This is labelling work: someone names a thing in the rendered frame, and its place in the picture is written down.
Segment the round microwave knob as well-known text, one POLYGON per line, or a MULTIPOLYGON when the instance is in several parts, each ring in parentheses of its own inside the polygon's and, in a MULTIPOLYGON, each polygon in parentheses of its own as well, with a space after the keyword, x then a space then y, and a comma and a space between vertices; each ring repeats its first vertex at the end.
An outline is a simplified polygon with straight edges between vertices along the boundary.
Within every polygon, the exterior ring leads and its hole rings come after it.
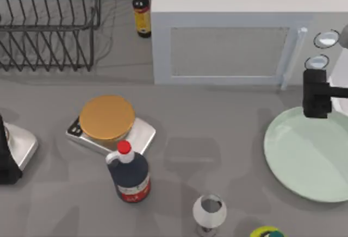
POLYGON ((331 29, 327 32, 318 33, 314 40, 314 46, 320 49, 333 47, 339 40, 339 32, 331 29))
POLYGON ((324 54, 316 55, 313 57, 309 57, 305 63, 305 69, 318 69, 323 70, 330 63, 330 59, 328 56, 324 54))

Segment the pale green plate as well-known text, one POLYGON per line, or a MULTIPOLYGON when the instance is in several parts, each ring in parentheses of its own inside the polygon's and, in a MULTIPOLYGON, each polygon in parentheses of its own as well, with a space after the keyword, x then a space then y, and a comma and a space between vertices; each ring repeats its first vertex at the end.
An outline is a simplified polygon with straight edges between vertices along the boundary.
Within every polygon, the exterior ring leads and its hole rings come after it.
POLYGON ((348 116, 306 118, 301 107, 269 124, 264 156, 273 175, 293 193, 316 202, 348 202, 348 116))

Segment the yellow and green round thing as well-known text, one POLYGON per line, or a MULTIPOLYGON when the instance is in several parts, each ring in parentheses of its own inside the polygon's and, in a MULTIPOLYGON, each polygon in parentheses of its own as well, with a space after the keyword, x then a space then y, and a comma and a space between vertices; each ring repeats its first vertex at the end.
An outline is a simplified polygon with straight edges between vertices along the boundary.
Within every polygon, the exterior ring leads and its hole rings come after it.
POLYGON ((285 235, 276 227, 261 226, 253 230, 250 237, 285 237, 285 235))

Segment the clear wine glass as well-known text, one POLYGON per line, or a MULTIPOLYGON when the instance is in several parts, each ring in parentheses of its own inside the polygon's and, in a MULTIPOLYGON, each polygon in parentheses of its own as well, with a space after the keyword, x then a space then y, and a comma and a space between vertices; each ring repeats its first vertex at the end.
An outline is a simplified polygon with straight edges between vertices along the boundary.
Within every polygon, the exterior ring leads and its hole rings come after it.
POLYGON ((214 237, 227 217, 227 206, 219 195, 206 194, 194 203, 192 215, 198 237, 214 237))

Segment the microwave door with grey window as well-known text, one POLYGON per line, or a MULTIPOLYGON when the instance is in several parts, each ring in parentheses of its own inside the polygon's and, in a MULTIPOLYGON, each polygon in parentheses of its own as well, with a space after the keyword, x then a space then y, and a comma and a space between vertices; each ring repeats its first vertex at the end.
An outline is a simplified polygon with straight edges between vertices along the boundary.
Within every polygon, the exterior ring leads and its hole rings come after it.
POLYGON ((297 25, 284 15, 154 13, 154 81, 281 85, 300 41, 297 31, 297 25))

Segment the dark bottle with yellow label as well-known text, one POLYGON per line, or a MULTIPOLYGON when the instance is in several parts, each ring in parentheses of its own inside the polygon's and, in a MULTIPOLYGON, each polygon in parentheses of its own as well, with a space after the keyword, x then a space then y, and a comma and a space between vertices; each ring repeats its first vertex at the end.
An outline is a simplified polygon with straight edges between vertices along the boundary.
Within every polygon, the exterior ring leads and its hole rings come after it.
POLYGON ((137 34, 142 38, 151 37, 150 0, 132 0, 137 34))

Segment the dark jug with red cap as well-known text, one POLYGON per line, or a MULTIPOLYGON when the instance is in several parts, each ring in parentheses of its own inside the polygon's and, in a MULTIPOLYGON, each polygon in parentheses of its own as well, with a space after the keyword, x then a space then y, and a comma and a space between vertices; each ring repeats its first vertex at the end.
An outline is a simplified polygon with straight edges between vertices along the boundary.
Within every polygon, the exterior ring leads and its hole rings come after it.
POLYGON ((151 191, 149 165, 142 154, 132 149, 130 142, 119 141, 117 151, 109 153, 105 162, 121 200, 138 203, 148 196, 151 191))

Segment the silver scale with orange plate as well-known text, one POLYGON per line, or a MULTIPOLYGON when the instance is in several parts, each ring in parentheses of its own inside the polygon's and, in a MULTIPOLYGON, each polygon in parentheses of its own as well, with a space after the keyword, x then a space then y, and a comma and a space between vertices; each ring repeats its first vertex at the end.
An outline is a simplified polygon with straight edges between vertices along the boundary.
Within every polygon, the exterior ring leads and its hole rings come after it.
POLYGON ((126 140, 133 150, 144 154, 156 129, 136 116, 132 104, 119 95, 101 95, 84 104, 66 136, 96 153, 106 156, 126 140))

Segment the pale grey rounded box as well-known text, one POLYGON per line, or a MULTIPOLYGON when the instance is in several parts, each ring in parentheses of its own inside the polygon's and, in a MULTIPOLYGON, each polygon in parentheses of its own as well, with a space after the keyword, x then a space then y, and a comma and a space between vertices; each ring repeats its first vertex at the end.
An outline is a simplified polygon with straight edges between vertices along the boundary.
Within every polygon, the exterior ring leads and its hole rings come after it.
POLYGON ((38 148, 38 140, 30 131, 14 124, 4 123, 12 158, 24 171, 38 148))

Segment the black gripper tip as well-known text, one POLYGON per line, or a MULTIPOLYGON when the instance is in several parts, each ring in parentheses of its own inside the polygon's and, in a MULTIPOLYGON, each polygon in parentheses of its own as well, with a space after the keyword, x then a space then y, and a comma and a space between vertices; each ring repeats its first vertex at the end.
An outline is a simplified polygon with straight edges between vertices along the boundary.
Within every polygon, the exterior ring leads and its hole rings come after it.
POLYGON ((22 171, 11 155, 2 115, 0 114, 0 185, 14 185, 22 171))

